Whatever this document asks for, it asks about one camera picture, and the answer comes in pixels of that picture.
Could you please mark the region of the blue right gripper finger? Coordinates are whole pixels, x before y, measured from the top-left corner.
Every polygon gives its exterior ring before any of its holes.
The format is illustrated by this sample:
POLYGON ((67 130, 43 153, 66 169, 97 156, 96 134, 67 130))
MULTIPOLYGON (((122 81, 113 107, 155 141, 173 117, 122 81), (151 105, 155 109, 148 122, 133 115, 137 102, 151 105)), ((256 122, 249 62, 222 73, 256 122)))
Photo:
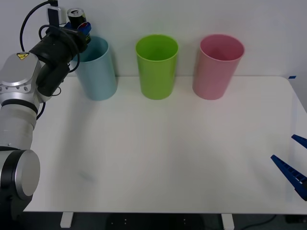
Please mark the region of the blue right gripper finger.
POLYGON ((294 190, 303 199, 307 200, 307 177, 295 170, 293 167, 285 163, 283 160, 275 155, 271 156, 272 161, 279 168, 281 173, 293 186, 294 190))
POLYGON ((298 135, 292 135, 291 138, 302 145, 305 149, 307 148, 307 139, 298 135))

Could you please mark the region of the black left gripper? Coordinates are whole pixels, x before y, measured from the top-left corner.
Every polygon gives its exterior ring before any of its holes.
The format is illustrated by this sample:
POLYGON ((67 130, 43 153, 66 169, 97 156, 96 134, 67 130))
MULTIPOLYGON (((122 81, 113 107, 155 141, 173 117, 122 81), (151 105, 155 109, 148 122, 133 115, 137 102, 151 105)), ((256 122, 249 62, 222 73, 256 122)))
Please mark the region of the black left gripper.
POLYGON ((89 22, 83 22, 78 26, 77 30, 72 29, 71 23, 67 22, 64 27, 59 27, 58 29, 48 28, 46 35, 66 43, 71 48, 75 48, 74 42, 79 52, 83 52, 87 49, 86 35, 90 33, 91 29, 92 27, 89 22))

